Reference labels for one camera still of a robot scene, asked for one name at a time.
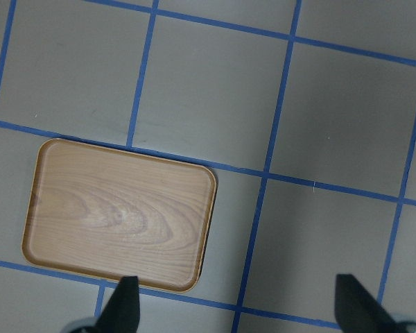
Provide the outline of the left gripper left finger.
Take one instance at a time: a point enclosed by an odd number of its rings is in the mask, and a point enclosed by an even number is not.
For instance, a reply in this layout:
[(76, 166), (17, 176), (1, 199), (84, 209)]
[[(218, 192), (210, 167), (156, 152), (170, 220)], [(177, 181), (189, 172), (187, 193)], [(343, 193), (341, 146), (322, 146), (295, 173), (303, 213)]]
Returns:
[(138, 277), (122, 277), (94, 325), (96, 332), (136, 332), (140, 321)]

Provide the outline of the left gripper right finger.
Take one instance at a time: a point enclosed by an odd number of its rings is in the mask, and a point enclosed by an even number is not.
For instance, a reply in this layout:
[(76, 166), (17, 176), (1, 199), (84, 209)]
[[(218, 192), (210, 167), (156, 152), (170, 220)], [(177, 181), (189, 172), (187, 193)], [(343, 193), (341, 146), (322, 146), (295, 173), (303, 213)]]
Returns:
[(397, 332), (397, 322), (351, 274), (337, 274), (334, 316), (342, 332)]

